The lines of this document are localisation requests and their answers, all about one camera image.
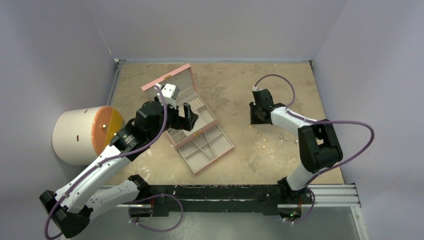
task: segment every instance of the pink jewelry box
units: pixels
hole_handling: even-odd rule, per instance
[[[175,100],[180,116],[184,116],[183,103],[190,103],[191,110],[199,115],[193,130],[168,129],[166,135],[172,145],[187,162],[193,173],[221,158],[233,150],[234,145],[218,126],[218,119],[196,92],[192,68],[189,64],[181,66],[158,79],[144,85],[141,89],[153,101],[158,93],[155,84],[173,84],[179,87]]]

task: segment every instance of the cylindrical container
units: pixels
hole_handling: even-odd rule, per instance
[[[54,126],[53,149],[68,164],[89,165],[124,124],[121,114],[111,106],[66,111]]]

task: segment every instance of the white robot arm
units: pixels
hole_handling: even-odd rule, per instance
[[[135,118],[119,130],[98,158],[75,179],[56,190],[46,190],[39,197],[49,218],[53,219],[65,237],[79,234],[93,220],[109,209],[137,199],[143,185],[140,176],[111,189],[97,192],[120,169],[130,164],[155,142],[168,128],[191,131],[199,118],[188,103],[184,103],[185,116],[179,116],[175,104],[179,89],[175,85],[157,84],[161,91],[155,101],[143,104]]]
[[[301,163],[294,172],[278,182],[285,186],[288,194],[305,189],[318,171],[342,160],[342,149],[331,124],[319,124],[316,119],[288,110],[282,103],[274,103],[268,89],[257,89],[254,86],[252,93],[254,102],[250,103],[251,124],[277,125],[298,138]],[[317,139],[323,140],[323,143],[318,144]]]

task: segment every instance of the tabletop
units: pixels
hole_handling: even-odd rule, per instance
[[[135,117],[148,99],[141,87],[183,63],[125,63],[119,75],[111,106],[125,121]],[[276,184],[300,164],[294,135],[274,125],[250,126],[252,86],[267,74],[288,78],[296,91],[291,110],[313,119],[325,114],[309,62],[302,63],[190,63],[198,95],[218,118],[218,125],[234,144],[234,150],[194,174],[166,134],[107,183],[118,185],[139,174],[152,185]],[[290,86],[277,77],[259,84],[267,88],[275,103],[292,99]],[[339,168],[314,180],[313,184],[343,184]]]

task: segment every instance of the white wall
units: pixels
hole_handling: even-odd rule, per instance
[[[106,104],[115,63],[83,0],[0,6],[0,238],[38,240],[47,217],[40,194],[81,170],[56,157],[56,120]]]
[[[115,58],[313,59],[347,0],[85,0]]]
[[[424,1],[349,0],[313,64],[327,117],[375,128],[342,168],[375,240],[424,236],[423,13]],[[337,128],[345,156],[368,140],[356,129]]]

